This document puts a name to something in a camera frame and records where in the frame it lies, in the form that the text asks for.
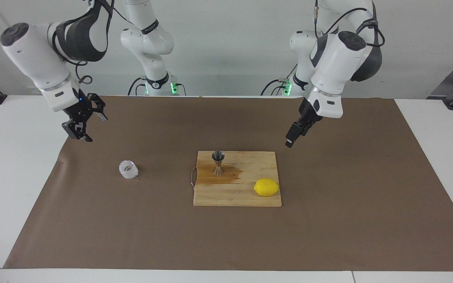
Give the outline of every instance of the brown paper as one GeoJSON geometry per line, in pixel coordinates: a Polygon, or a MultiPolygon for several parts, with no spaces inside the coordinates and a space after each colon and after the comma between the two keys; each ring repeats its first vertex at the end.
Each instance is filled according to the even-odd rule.
{"type": "Polygon", "coordinates": [[[453,271],[453,203],[393,100],[344,99],[288,149],[300,99],[103,99],[6,268],[453,271]],[[199,150],[275,151],[283,206],[194,207],[199,150]]]}

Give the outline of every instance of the white wall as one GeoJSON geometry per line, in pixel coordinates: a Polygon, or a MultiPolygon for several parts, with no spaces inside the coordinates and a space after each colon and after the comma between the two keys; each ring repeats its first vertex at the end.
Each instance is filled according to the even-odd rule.
{"type": "MultiPolygon", "coordinates": [[[[168,69],[189,95],[257,95],[296,63],[289,50],[295,30],[312,29],[311,0],[153,0],[155,13],[176,42],[165,56],[168,69]]],[[[453,70],[453,1],[376,0],[380,27],[387,38],[379,73],[349,83],[344,97],[425,98],[453,70]]],[[[0,34],[5,22],[34,24],[75,18],[80,0],[0,0],[0,34]]],[[[125,13],[122,0],[116,7],[125,13]]],[[[108,54],[80,68],[94,83],[89,92],[118,95],[143,75],[125,50],[120,31],[129,25],[114,17],[108,54]]],[[[28,94],[27,80],[0,48],[0,88],[28,94]]]]}

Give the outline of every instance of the crumpled plastic cup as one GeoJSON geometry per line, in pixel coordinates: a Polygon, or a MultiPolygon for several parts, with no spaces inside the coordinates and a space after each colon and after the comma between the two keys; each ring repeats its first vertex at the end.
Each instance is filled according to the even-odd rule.
{"type": "Polygon", "coordinates": [[[120,166],[118,167],[118,170],[125,179],[134,179],[135,177],[137,177],[137,175],[139,175],[139,170],[137,169],[136,165],[130,160],[122,161],[122,163],[120,163],[120,166]]]}

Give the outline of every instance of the metal handle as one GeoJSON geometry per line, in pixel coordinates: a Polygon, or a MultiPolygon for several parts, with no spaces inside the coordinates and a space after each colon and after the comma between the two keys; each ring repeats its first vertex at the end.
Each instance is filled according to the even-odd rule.
{"type": "Polygon", "coordinates": [[[195,184],[197,183],[197,176],[195,175],[195,184],[193,183],[193,172],[197,170],[197,165],[193,167],[192,172],[190,174],[190,184],[193,186],[193,190],[195,190],[195,184]]]}

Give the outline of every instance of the green indicator light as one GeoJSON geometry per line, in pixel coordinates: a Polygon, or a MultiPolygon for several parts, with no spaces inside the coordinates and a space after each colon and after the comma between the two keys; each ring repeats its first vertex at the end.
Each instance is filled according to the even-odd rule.
{"type": "Polygon", "coordinates": [[[178,93],[178,88],[176,88],[176,84],[171,83],[171,88],[172,88],[172,94],[178,93]]]}
{"type": "Polygon", "coordinates": [[[284,90],[284,95],[289,96],[289,94],[291,93],[291,87],[292,87],[291,83],[288,83],[286,89],[284,90]]]}

